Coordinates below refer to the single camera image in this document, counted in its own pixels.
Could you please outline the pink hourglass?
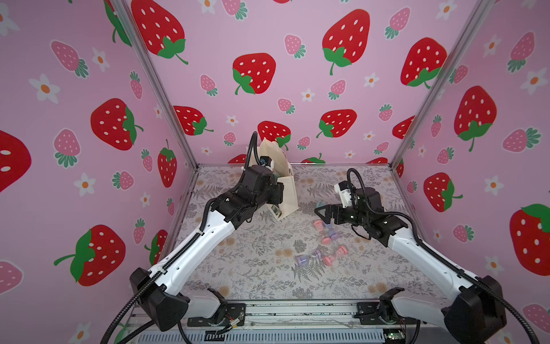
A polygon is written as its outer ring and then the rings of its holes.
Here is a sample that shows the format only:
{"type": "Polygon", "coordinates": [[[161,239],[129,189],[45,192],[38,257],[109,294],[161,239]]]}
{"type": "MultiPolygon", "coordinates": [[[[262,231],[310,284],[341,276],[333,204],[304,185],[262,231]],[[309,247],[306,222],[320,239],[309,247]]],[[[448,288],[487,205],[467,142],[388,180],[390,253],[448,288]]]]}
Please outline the pink hourglass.
{"type": "Polygon", "coordinates": [[[331,267],[339,258],[345,257],[348,255],[348,250],[346,247],[341,245],[332,255],[327,255],[322,258],[322,262],[331,267]]]}
{"type": "Polygon", "coordinates": [[[318,232],[323,232],[325,230],[325,225],[324,225],[324,222],[322,220],[316,220],[313,222],[313,225],[314,225],[314,228],[318,231],[318,232]]]}

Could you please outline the pink hourglass centre right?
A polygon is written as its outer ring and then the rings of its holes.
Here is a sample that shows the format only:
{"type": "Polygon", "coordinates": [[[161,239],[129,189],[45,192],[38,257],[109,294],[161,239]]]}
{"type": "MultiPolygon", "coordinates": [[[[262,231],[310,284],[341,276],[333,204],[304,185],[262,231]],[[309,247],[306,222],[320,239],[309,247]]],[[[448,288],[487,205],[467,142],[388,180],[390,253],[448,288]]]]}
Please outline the pink hourglass centre right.
{"type": "Polygon", "coordinates": [[[318,232],[323,232],[325,230],[325,225],[324,225],[324,222],[322,220],[316,220],[313,222],[313,225],[314,225],[314,228],[318,231],[318,232]]]}

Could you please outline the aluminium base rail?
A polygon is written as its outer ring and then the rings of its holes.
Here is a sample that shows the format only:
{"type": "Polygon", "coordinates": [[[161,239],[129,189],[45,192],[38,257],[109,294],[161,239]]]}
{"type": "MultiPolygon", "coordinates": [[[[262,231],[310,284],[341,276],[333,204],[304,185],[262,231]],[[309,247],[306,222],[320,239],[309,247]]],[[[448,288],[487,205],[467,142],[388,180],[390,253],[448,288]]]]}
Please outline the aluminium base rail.
{"type": "Polygon", "coordinates": [[[230,300],[230,331],[205,320],[183,319],[162,331],[144,330],[133,343],[455,343],[445,329],[415,318],[383,322],[378,301],[230,300]]]}

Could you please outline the silver corner frame post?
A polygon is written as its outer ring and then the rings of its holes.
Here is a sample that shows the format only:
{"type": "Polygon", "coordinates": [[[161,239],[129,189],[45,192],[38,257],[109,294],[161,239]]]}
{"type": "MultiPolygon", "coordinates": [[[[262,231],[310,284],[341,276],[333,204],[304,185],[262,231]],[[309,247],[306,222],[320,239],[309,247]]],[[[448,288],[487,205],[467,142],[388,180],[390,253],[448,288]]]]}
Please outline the silver corner frame post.
{"type": "Polygon", "coordinates": [[[468,21],[465,23],[461,34],[458,36],[452,50],[448,53],[448,58],[445,61],[442,70],[439,72],[435,82],[431,85],[431,89],[425,96],[421,106],[415,114],[415,119],[408,130],[405,139],[401,143],[398,151],[395,154],[394,159],[390,163],[390,170],[392,172],[397,171],[398,163],[404,158],[407,150],[409,149],[413,139],[418,131],[421,129],[426,116],[431,112],[433,106],[438,100],[438,96],[442,90],[448,84],[448,78],[451,76],[454,67],[461,61],[478,30],[483,26],[490,11],[494,7],[495,1],[483,0],[477,1],[471,15],[468,17],[468,21]]]}
{"type": "Polygon", "coordinates": [[[130,5],[127,3],[127,1],[115,0],[113,1],[113,6],[117,11],[117,15],[119,20],[121,21],[123,29],[125,30],[128,38],[133,45],[133,49],[137,55],[137,58],[140,60],[140,64],[142,65],[143,70],[145,71],[147,78],[149,79],[153,92],[158,99],[158,104],[165,114],[166,120],[176,137],[180,149],[183,151],[190,168],[194,172],[197,172],[197,170],[199,169],[199,165],[197,164],[196,159],[190,149],[190,146],[186,140],[186,135],[183,132],[183,129],[178,121],[176,112],[173,109],[173,105],[169,100],[166,90],[162,85],[159,74],[157,73],[157,70],[150,58],[149,51],[146,49],[142,37],[140,36],[139,30],[136,26],[136,22],[133,19],[130,11],[130,5]]]}

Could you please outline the purple hourglass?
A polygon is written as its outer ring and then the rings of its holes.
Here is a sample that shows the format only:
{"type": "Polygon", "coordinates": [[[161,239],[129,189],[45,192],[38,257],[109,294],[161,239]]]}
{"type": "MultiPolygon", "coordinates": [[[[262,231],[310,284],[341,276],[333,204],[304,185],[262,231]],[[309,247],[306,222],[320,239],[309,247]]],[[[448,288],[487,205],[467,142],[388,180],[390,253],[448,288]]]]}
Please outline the purple hourglass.
{"type": "Polygon", "coordinates": [[[323,227],[325,229],[325,236],[322,239],[323,245],[336,242],[340,238],[339,233],[332,224],[323,224],[323,227]]]}

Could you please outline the silver corner frame post right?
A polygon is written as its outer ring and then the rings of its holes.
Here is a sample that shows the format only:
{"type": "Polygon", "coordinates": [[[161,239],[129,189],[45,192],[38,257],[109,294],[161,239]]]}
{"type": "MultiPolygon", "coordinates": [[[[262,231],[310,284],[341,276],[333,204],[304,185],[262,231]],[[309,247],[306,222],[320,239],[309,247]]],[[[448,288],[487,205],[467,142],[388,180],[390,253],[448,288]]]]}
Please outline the silver corner frame post right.
{"type": "Polygon", "coordinates": [[[421,129],[426,116],[431,112],[433,106],[438,100],[438,96],[442,90],[448,84],[448,78],[451,76],[454,67],[461,61],[478,30],[483,26],[490,11],[494,7],[495,1],[483,0],[477,1],[471,15],[468,17],[468,21],[465,23],[461,34],[458,36],[452,50],[448,53],[448,58],[445,61],[442,70],[439,72],[435,82],[431,85],[431,89],[425,96],[421,106],[415,114],[415,119],[408,130],[405,139],[401,143],[398,151],[395,154],[394,159],[390,163],[390,170],[392,172],[397,171],[398,163],[404,158],[407,150],[409,149],[413,139],[418,131],[421,129]]]}

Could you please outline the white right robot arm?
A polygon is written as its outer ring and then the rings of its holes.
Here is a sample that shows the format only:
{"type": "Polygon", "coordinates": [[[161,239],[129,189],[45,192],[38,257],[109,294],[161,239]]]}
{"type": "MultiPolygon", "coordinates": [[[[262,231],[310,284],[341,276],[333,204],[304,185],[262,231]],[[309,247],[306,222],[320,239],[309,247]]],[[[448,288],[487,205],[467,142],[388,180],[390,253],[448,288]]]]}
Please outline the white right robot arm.
{"type": "Polygon", "coordinates": [[[444,328],[459,343],[485,343],[506,326],[505,307],[498,301],[503,292],[494,278],[479,278],[447,260],[419,238],[408,215],[385,212],[375,189],[338,193],[340,204],[315,209],[324,223],[363,228],[371,239],[417,267],[444,294],[443,298],[420,299],[396,289],[380,300],[390,311],[444,328]]]}

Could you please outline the cream canvas tote bag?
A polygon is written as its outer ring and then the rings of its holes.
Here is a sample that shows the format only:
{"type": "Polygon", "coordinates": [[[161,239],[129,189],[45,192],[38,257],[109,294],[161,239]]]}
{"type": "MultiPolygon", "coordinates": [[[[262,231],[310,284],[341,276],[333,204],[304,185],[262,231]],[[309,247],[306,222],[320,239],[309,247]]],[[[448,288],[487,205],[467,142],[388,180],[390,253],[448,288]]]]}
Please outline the cream canvas tote bag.
{"type": "Polygon", "coordinates": [[[256,149],[259,157],[267,156],[271,159],[267,166],[274,173],[276,181],[284,185],[282,203],[268,207],[275,219],[281,221],[299,209],[294,172],[286,153],[277,142],[265,138],[261,143],[252,143],[252,148],[256,149]]]}

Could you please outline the lilac hourglass centre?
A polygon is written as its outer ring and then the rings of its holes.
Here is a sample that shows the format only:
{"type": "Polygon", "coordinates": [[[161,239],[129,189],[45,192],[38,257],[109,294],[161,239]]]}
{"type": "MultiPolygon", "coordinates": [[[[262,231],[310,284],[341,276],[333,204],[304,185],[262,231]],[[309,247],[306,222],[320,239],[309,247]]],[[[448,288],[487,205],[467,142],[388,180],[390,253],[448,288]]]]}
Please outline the lilac hourglass centre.
{"type": "Polygon", "coordinates": [[[310,262],[319,262],[322,261],[322,252],[318,249],[315,250],[311,255],[298,255],[295,257],[297,267],[305,267],[310,262]]]}

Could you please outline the silver corner frame post left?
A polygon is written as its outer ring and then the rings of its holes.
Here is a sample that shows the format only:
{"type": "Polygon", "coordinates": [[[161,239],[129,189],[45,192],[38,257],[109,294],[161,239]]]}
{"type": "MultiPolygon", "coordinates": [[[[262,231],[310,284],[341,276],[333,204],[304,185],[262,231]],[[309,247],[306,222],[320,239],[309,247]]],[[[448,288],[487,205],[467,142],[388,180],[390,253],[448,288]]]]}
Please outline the silver corner frame post left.
{"type": "Polygon", "coordinates": [[[196,159],[190,149],[190,146],[186,140],[186,135],[183,132],[183,129],[178,121],[176,112],[173,109],[173,105],[169,100],[166,90],[162,85],[159,74],[157,73],[157,70],[150,58],[149,51],[146,49],[142,37],[140,36],[139,30],[136,26],[136,22],[133,19],[130,11],[130,5],[127,3],[127,1],[115,0],[113,1],[113,6],[117,11],[117,15],[119,20],[121,21],[123,29],[125,30],[128,38],[133,45],[133,49],[137,55],[137,58],[140,60],[140,64],[142,65],[143,70],[145,71],[147,78],[149,79],[153,92],[158,99],[158,104],[165,114],[166,120],[176,137],[180,149],[183,151],[190,168],[194,172],[197,172],[197,170],[199,169],[199,165],[197,164],[196,159]]]}

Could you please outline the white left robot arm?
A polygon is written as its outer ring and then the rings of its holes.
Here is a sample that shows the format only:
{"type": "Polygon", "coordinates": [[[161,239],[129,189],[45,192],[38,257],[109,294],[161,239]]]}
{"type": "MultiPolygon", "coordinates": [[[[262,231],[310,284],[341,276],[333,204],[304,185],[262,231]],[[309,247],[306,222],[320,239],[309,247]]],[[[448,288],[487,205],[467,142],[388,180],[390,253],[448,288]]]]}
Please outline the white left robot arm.
{"type": "Polygon", "coordinates": [[[189,277],[220,242],[252,219],[265,204],[283,201],[284,185],[265,166],[244,169],[239,183],[209,200],[201,224],[169,255],[150,269],[138,268],[130,276],[136,303],[160,331],[168,331],[184,318],[214,325],[226,319],[227,302],[212,288],[186,292],[189,277]]]}

